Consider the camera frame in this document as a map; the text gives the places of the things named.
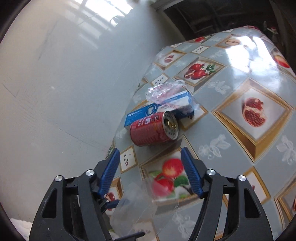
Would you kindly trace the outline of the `blue toothpaste box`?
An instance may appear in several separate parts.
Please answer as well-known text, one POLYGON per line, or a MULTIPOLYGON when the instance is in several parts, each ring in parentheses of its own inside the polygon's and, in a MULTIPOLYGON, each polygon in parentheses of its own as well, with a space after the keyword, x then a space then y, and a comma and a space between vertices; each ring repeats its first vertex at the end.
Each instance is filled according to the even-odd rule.
POLYGON ((181 120, 192 116, 198 108, 199 104, 197 104, 191 94, 185 90, 169 97, 161 103, 151 102, 144 107, 128 113, 125 117, 124 127, 128 129, 134 121, 164 111, 170 111, 175 116, 176 120, 181 120))

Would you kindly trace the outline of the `red drink can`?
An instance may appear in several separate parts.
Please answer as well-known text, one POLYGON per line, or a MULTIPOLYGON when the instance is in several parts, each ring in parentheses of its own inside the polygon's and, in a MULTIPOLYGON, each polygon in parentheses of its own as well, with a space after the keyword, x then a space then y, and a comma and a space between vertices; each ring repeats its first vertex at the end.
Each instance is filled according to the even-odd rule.
POLYGON ((129 132, 135 145, 148 146, 176 140, 179 126, 174 114, 164 111, 134 121, 129 132))

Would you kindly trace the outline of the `fruit pattern tablecloth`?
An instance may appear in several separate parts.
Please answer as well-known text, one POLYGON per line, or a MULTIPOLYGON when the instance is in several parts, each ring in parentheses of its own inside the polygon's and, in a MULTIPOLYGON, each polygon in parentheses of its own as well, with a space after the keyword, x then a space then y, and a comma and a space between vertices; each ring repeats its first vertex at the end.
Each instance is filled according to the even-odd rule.
POLYGON ((295 216, 295 73, 280 50, 255 26, 244 26, 162 49, 141 80, 125 116, 150 113, 149 88, 182 81, 198 104, 179 121, 172 143, 136 146, 125 120, 112 147, 121 161, 108 200, 131 183, 156 179, 158 212, 132 227, 143 240, 188 240, 202 201, 193 193, 181 150, 186 147, 220 175, 244 175, 268 217, 274 238, 295 216))

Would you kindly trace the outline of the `cooking oil bottle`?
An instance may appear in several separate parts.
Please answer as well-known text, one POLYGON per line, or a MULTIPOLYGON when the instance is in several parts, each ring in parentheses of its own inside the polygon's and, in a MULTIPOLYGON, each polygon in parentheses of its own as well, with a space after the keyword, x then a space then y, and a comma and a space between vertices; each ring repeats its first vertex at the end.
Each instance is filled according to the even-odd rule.
POLYGON ((270 28, 266 28, 268 30, 268 37, 270 38, 270 40, 275 44, 279 42, 279 34, 278 31, 276 29, 276 27, 270 27, 270 28))

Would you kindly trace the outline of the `clear crinkled plastic wrapper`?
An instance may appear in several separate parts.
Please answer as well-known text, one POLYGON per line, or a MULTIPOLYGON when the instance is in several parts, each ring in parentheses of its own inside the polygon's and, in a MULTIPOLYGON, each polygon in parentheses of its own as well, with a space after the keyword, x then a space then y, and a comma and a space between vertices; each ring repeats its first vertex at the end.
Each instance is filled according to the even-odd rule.
POLYGON ((145 94, 146 100, 171 110, 188 114, 200 108, 200 105, 185 89, 185 82, 177 80, 150 87, 145 94))

